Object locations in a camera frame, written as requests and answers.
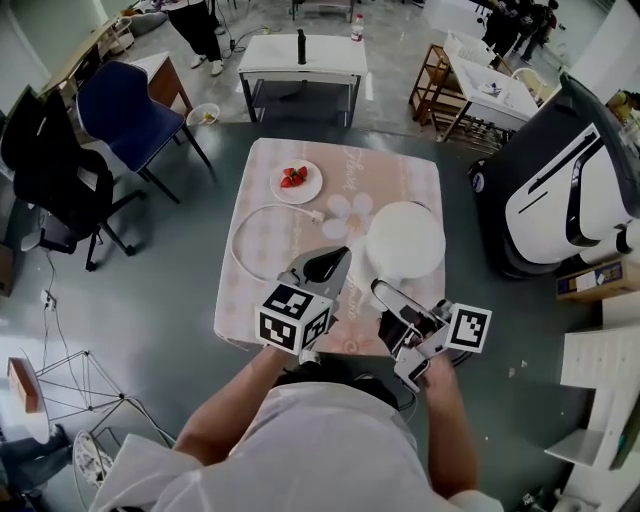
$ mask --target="black bottle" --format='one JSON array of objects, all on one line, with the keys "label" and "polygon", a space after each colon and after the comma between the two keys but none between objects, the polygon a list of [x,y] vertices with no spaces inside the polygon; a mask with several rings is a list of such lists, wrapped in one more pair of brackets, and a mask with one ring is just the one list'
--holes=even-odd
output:
[{"label": "black bottle", "polygon": [[298,29],[298,64],[303,65],[307,63],[307,36],[304,35],[304,30]]}]

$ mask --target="black chair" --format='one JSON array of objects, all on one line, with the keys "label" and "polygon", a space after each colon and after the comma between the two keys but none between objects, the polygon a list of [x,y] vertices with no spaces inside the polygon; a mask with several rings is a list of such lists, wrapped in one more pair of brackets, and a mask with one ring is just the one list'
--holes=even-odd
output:
[{"label": "black chair", "polygon": [[[103,230],[127,256],[135,254],[135,248],[122,243],[107,219],[133,199],[144,199],[145,194],[136,190],[112,203],[111,171],[99,153],[78,144],[58,91],[44,102],[31,89],[25,91],[10,115],[0,151],[7,167],[15,171],[16,197],[55,217],[49,217],[35,237],[23,239],[23,250],[40,245],[71,254],[77,242],[91,236],[86,263],[91,272],[96,269],[91,259],[96,238]],[[83,174],[94,175],[95,180],[91,176],[83,181]]]}]

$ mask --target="floral tablecloth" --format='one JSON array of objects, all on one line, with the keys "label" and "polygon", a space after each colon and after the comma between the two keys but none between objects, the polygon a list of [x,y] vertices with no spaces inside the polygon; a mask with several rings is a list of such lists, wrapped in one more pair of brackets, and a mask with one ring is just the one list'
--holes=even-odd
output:
[{"label": "floral tablecloth", "polygon": [[[420,201],[442,222],[440,180],[433,162],[382,151],[284,139],[257,140],[247,158],[229,229],[214,330],[229,341],[253,342],[254,305],[266,297],[265,284],[249,277],[230,252],[236,226],[260,206],[275,203],[269,177],[297,158],[316,164],[323,174],[320,194],[302,207],[325,213],[322,226],[287,208],[253,215],[235,238],[235,250],[252,273],[275,279],[299,254],[331,245],[349,245],[366,233],[375,213],[395,201]],[[444,262],[429,276],[407,282],[403,291],[426,308],[444,297]],[[361,292],[347,282],[338,298],[338,322],[314,350],[347,354],[388,355],[377,337],[379,312],[367,303],[358,308]]]}]

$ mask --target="water bottle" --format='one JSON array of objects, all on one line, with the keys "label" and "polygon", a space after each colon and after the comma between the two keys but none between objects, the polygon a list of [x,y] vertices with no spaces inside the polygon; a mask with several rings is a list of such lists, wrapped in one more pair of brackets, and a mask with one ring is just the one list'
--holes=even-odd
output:
[{"label": "water bottle", "polygon": [[351,25],[351,40],[362,41],[362,33],[364,32],[364,21],[362,14],[356,14],[356,21]]}]

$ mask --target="wire stand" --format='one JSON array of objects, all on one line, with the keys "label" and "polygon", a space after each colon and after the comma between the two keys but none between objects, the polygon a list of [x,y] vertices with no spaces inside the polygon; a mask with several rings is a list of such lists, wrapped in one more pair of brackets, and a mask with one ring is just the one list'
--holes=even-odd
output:
[{"label": "wire stand", "polygon": [[[80,384],[78,383],[78,380],[76,379],[71,366],[71,362],[77,358],[82,359],[82,386],[80,386]],[[52,382],[42,378],[44,375],[48,374],[49,372],[52,372],[57,368],[60,368],[65,364],[69,365],[69,372],[71,373],[71,377],[73,378],[73,381],[76,384],[76,387],[58,384],[56,382]],[[108,386],[111,388],[113,393],[103,393],[103,392],[92,390],[91,388],[92,368],[93,368],[94,374],[97,372],[98,376],[101,377],[102,380],[104,380],[108,384]],[[80,352],[76,352],[75,354],[72,354],[64,359],[61,359],[60,361],[57,361],[48,366],[45,366],[44,368],[42,368],[42,370],[36,372],[36,378],[38,379],[39,382],[43,384],[48,384],[50,386],[56,386],[59,388],[77,391],[82,398],[82,402],[84,403],[84,407],[82,407],[82,406],[65,403],[60,400],[54,400],[52,398],[47,398],[43,396],[44,400],[48,402],[54,402],[54,403],[75,409],[75,411],[72,413],[64,414],[62,416],[57,416],[56,418],[50,419],[49,420],[50,422],[61,420],[64,418],[69,418],[71,416],[76,416],[84,412],[104,413],[104,416],[91,430],[89,430],[88,432],[83,432],[83,431],[79,432],[78,436],[76,436],[76,440],[74,440],[74,443],[73,443],[73,478],[76,485],[76,491],[78,492],[78,497],[85,510],[88,510],[88,505],[82,495],[82,492],[80,491],[80,486],[78,484],[78,474],[77,474],[78,468],[76,463],[76,451],[78,450],[78,442],[77,442],[78,438],[81,437],[83,434],[86,434],[86,443],[89,443],[90,445],[93,446],[93,451],[95,452],[95,454],[93,455],[93,458],[98,464],[101,479],[100,481],[96,480],[95,482],[90,482],[90,483],[92,483],[94,486],[100,487],[100,485],[102,484],[102,481],[104,481],[104,478],[106,477],[110,469],[110,465],[108,467],[107,465],[105,465],[106,461],[103,459],[103,456],[104,456],[103,454],[106,454],[107,452],[102,446],[102,444],[100,443],[99,437],[104,432],[107,432],[111,437],[111,439],[113,440],[113,442],[118,446],[118,448],[121,447],[121,444],[116,438],[116,436],[113,434],[111,427],[104,426],[104,423],[113,413],[115,413],[120,408],[122,404],[124,403],[129,404],[136,411],[138,411],[138,413],[144,416],[149,421],[153,429],[158,433],[160,439],[167,446],[167,448],[172,448],[173,443],[175,443],[175,440],[169,434],[167,434],[164,430],[162,430],[158,426],[158,424],[151,418],[151,416],[149,416],[149,413],[146,411],[146,409],[144,408],[140,400],[138,400],[137,398],[126,396],[124,393],[122,393],[118,389],[118,387],[113,383],[113,381],[107,376],[107,374],[102,369],[102,367],[100,366],[96,358],[93,356],[93,354],[88,350],[81,350]],[[102,397],[106,401],[104,403],[94,404],[94,401],[93,401],[94,396]]]},{"label": "wire stand", "polygon": [[[77,358],[82,358],[82,386],[80,386],[80,384],[78,383],[78,380],[73,374],[73,371],[71,370],[71,361]],[[69,370],[76,384],[76,387],[66,386],[64,384],[58,384],[56,382],[52,382],[43,378],[43,376],[46,375],[47,373],[52,372],[53,370],[65,364],[69,365]],[[94,374],[97,372],[98,376],[101,377],[102,380],[104,380],[108,384],[108,386],[111,388],[113,393],[103,393],[103,392],[92,390],[91,388],[92,368],[93,368]],[[97,433],[96,431],[98,431],[98,429],[102,425],[104,425],[105,421],[107,421],[107,419],[114,412],[116,412],[122,404],[128,403],[131,407],[133,407],[136,411],[138,411],[138,413],[143,415],[149,421],[149,423],[153,426],[154,430],[160,435],[162,442],[168,448],[172,447],[170,442],[174,442],[174,439],[169,434],[167,434],[164,430],[158,427],[156,422],[151,418],[151,416],[149,416],[149,414],[147,413],[146,409],[144,408],[140,400],[126,396],[124,393],[122,393],[122,391],[118,389],[118,387],[108,377],[108,375],[105,373],[105,371],[102,369],[102,367],[100,366],[100,364],[98,363],[98,361],[90,351],[81,350],[80,352],[76,352],[75,354],[65,357],[64,359],[61,359],[60,361],[57,361],[48,366],[45,366],[44,368],[42,368],[42,370],[36,372],[36,377],[38,381],[43,384],[48,384],[50,386],[56,386],[59,388],[78,391],[84,403],[84,407],[82,407],[82,406],[69,404],[66,402],[62,402],[60,400],[54,400],[53,398],[47,398],[46,396],[43,396],[43,398],[48,402],[54,402],[60,405],[64,405],[66,407],[70,407],[71,409],[75,409],[75,411],[72,413],[63,414],[61,416],[51,418],[49,422],[58,421],[64,418],[69,418],[71,416],[76,416],[78,414],[82,414],[85,412],[103,413],[106,410],[106,414],[104,414],[104,416],[100,419],[100,421],[89,431],[89,434],[97,438],[103,432],[107,431],[111,435],[111,437],[115,440],[115,436],[113,435],[113,432],[111,431],[110,427],[103,427]],[[102,397],[108,400],[104,403],[95,404],[94,397]]]}]

